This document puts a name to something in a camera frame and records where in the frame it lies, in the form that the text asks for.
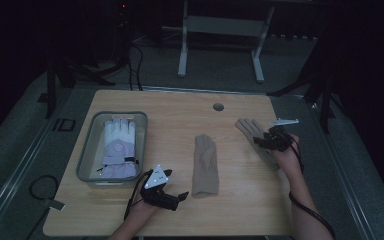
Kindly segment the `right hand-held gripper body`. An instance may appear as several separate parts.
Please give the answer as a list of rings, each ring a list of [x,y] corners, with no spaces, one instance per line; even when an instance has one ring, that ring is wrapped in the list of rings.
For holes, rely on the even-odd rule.
[[[265,142],[270,143],[271,149],[269,150],[278,150],[285,151],[292,144],[292,137],[286,133],[284,126],[297,124],[298,119],[295,120],[285,120],[277,119],[269,123],[269,130],[263,134],[263,138],[266,139]]]

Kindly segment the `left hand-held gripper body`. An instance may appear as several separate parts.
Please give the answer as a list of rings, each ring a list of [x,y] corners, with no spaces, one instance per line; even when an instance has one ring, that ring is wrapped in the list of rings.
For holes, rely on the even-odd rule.
[[[146,176],[145,183],[140,190],[143,200],[153,206],[175,211],[178,207],[178,196],[169,195],[164,192],[164,187],[169,177],[164,174],[161,165],[156,165]]]

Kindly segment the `beige glove with dark button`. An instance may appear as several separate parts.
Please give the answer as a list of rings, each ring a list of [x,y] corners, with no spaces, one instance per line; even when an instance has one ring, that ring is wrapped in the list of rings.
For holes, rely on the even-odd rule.
[[[245,135],[256,154],[263,160],[268,168],[273,171],[278,170],[279,165],[275,157],[254,142],[254,138],[263,139],[265,133],[265,130],[258,121],[255,119],[239,118],[235,126]]]

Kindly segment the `plain beige glove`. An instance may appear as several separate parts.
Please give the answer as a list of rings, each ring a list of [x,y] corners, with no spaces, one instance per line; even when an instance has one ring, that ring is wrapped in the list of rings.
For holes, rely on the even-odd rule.
[[[205,134],[195,137],[192,196],[204,198],[219,193],[217,148]]]

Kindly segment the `white and purple ski glove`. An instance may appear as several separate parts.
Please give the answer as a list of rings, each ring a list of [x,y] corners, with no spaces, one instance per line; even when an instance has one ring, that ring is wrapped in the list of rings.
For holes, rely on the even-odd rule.
[[[105,123],[102,178],[125,179],[137,175],[135,142],[136,125],[133,121],[114,118]]]

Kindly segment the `grey plastic bin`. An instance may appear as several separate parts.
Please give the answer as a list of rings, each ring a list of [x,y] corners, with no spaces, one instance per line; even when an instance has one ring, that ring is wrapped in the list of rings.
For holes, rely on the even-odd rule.
[[[114,118],[127,118],[136,125],[135,162],[137,175],[125,179],[105,179],[101,177],[104,156],[104,126]],[[131,182],[139,177],[142,172],[148,117],[143,112],[99,112],[91,120],[85,144],[77,165],[77,177],[84,182],[96,185],[118,185]]]

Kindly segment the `person's left hand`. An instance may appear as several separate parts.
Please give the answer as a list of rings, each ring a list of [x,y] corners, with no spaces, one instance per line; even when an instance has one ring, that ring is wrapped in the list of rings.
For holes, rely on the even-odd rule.
[[[146,203],[142,197],[135,199],[130,208],[128,219],[146,223],[158,210],[156,206]]]

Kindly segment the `person's right hand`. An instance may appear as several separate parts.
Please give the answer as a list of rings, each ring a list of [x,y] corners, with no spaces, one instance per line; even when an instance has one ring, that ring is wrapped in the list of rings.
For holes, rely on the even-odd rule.
[[[269,150],[289,180],[302,176],[299,137],[294,134],[291,134],[290,137],[292,145],[285,151]]]

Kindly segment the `black stand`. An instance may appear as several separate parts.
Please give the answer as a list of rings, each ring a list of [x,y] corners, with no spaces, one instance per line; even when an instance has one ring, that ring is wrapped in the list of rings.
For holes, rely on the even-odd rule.
[[[128,64],[131,18],[117,0],[38,0],[37,7],[47,61],[47,113],[52,114],[56,80],[72,88],[80,73],[109,86],[104,76]]]
[[[304,94],[304,100],[308,104],[315,104],[318,99],[321,99],[319,122],[326,134],[329,133],[328,120],[332,116],[330,110],[333,87],[331,57],[332,40],[328,34],[324,32],[318,38],[297,80],[280,90],[267,93],[267,96],[280,97],[304,85],[309,85]]]

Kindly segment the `grey floor tag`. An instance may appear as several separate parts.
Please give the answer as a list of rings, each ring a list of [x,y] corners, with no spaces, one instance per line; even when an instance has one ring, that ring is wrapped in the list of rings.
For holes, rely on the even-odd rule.
[[[55,209],[55,210],[58,210],[58,211],[63,211],[64,208],[65,208],[65,204],[64,203],[59,202],[59,201],[54,200],[54,199],[45,199],[42,202],[42,205],[47,207],[47,208]]]

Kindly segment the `black floor bracket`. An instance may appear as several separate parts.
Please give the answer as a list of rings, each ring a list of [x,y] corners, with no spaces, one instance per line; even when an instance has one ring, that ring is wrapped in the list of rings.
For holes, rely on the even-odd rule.
[[[74,130],[76,121],[74,119],[58,118],[52,127],[53,131],[71,132]]]

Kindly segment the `white metal desk frame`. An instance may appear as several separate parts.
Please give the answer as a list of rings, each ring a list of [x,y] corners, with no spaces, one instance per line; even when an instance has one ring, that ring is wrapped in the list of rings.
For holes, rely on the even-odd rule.
[[[219,35],[233,35],[256,37],[257,45],[251,50],[251,60],[257,83],[265,81],[260,55],[268,35],[272,17],[275,12],[274,6],[269,6],[266,10],[264,20],[233,19],[223,17],[198,16],[189,14],[189,4],[192,0],[181,0],[182,6],[182,26],[181,49],[178,63],[177,76],[183,78],[187,72],[188,60],[188,34],[206,33]]]

